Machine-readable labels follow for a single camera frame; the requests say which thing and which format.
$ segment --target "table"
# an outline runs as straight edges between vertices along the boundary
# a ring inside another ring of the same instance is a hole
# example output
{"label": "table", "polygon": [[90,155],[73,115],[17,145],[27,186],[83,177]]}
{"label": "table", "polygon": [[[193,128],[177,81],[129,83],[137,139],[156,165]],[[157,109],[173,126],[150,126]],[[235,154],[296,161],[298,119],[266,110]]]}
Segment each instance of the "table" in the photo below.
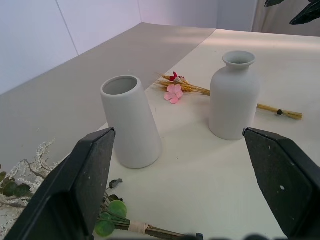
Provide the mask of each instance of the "table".
{"label": "table", "polygon": [[[167,41],[183,44],[175,37]],[[259,103],[304,114],[298,121],[257,110],[253,127],[292,139],[320,165],[320,38],[219,29],[169,73],[209,89],[212,75],[224,66],[222,56],[233,50],[256,55]],[[210,132],[209,97],[186,94],[172,105],[152,86],[145,92],[163,154],[143,169],[123,167],[113,154],[109,181],[123,179],[112,193],[124,199],[127,218],[206,239],[284,237],[259,189],[244,139],[222,140]],[[116,231],[113,237],[138,236]]]}

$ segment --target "ceramic vase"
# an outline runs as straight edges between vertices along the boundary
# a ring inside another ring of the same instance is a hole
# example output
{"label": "ceramic vase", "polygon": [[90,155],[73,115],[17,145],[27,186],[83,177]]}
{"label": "ceramic vase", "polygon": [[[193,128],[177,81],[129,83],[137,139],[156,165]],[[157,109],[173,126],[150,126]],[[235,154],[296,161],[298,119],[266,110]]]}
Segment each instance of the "ceramic vase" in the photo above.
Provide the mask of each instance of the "ceramic vase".
{"label": "ceramic vase", "polygon": [[100,91],[108,126],[115,129],[119,162],[132,169],[153,164],[162,153],[162,142],[141,81],[135,76],[117,76]]}
{"label": "ceramic vase", "polygon": [[256,113],[261,83],[250,65],[255,56],[246,51],[232,51],[223,56],[226,66],[211,80],[209,128],[225,140],[243,138]]}

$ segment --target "beige paper backdrop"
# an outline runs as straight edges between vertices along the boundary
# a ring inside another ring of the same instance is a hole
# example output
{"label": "beige paper backdrop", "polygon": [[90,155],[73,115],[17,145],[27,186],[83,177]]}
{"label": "beige paper backdrop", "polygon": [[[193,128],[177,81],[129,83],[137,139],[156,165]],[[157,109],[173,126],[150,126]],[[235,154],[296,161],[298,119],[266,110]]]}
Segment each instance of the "beige paper backdrop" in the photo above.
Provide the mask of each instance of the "beige paper backdrop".
{"label": "beige paper backdrop", "polygon": [[265,2],[258,1],[253,32],[320,37],[320,18],[303,25],[289,24],[309,4],[308,0],[286,0],[268,8]]}

